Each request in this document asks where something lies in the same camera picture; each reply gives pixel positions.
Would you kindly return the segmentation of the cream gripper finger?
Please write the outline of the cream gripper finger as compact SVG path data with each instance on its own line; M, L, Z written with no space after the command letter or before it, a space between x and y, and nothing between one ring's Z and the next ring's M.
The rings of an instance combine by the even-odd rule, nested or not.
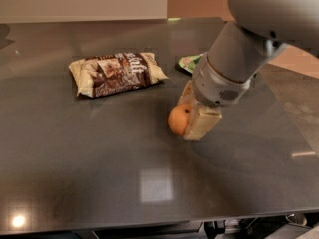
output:
M222 119L220 108L196 103L191 106L189 123L183 138L185 140L201 140Z
M185 85L182 94L178 100L179 105L192 105L193 103L193 88L192 88L192 80L189 80Z

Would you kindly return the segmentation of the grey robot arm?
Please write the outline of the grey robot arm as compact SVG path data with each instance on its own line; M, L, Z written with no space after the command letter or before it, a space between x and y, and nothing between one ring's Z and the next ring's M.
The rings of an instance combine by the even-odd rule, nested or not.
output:
M179 101L189 105L182 134L200 140L237 103L252 77L291 45L319 56L319 0L228 0L234 18L202 54Z

